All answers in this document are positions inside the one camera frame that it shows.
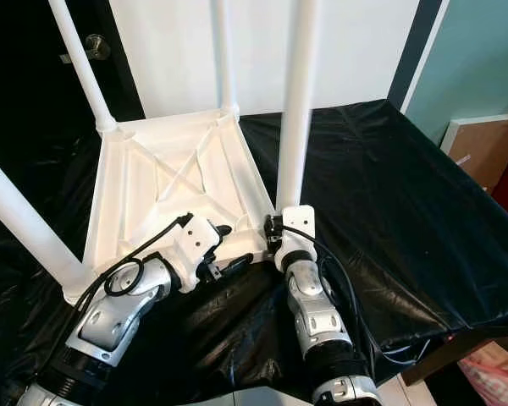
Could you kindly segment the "white plastic table top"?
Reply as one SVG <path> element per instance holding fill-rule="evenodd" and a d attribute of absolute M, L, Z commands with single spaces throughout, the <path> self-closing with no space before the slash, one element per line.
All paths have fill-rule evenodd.
<path fill-rule="evenodd" d="M 229 109 L 119 123 L 94 174 L 81 258 L 92 273 L 188 212 L 232 228 L 214 252 L 217 266 L 245 254 L 268 259 L 264 223 L 276 209 Z"/>

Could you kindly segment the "white plastic table leg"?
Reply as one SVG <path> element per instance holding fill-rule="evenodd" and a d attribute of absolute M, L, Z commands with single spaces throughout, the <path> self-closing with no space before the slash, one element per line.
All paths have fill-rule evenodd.
<path fill-rule="evenodd" d="M 94 282 L 95 275 L 53 232 L 10 178 L 0 169 L 0 222 L 59 283 L 69 305 Z"/>
<path fill-rule="evenodd" d="M 301 203 L 322 12 L 323 0 L 294 0 L 279 143 L 278 211 Z"/>
<path fill-rule="evenodd" d="M 75 27 L 75 21 L 69 12 L 67 1 L 65 0 L 47 0 L 52 11 L 54 22 L 59 28 L 62 42 L 69 54 L 71 63 L 75 66 L 77 80 L 80 82 L 86 100 L 92 115 L 94 115 L 96 132 L 103 139 L 111 138 L 118 128 L 114 116 L 108 111 L 106 98 L 102 93 L 102 88 L 98 84 L 97 78 L 89 64 L 89 58 L 84 47 L 83 40 L 80 39 Z"/>
<path fill-rule="evenodd" d="M 232 38 L 229 0 L 213 0 L 213 38 L 216 57 L 218 103 L 220 108 L 239 115 L 235 70 L 232 65 Z"/>

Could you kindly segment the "black plastic table cover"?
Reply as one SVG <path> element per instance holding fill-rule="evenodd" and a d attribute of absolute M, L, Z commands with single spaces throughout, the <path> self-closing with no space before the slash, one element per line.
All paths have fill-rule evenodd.
<path fill-rule="evenodd" d="M 508 326 L 508 212 L 389 101 L 317 109 L 303 201 L 381 349 L 414 353 Z M 71 312 L 59 285 L 0 225 L 0 406 L 14 406 Z M 271 266 L 146 315 L 100 406 L 168 406 L 271 387 L 307 398 L 284 281 Z"/>

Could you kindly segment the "black door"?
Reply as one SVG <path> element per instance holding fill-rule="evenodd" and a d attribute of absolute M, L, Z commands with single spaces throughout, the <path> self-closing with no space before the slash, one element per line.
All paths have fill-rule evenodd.
<path fill-rule="evenodd" d="M 48 0 L 0 0 L 0 169 L 83 255 L 102 137 Z"/>

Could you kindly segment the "red object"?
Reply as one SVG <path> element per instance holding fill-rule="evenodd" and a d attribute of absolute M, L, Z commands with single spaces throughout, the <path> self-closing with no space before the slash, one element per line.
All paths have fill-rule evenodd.
<path fill-rule="evenodd" d="M 508 349 L 491 341 L 457 364 L 487 406 L 508 406 Z"/>

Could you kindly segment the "dark grey window frame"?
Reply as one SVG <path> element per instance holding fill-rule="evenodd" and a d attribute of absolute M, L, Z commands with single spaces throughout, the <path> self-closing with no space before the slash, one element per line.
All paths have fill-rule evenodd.
<path fill-rule="evenodd" d="M 390 82 L 387 101 L 405 113 L 439 34 L 450 0 L 419 0 Z"/>

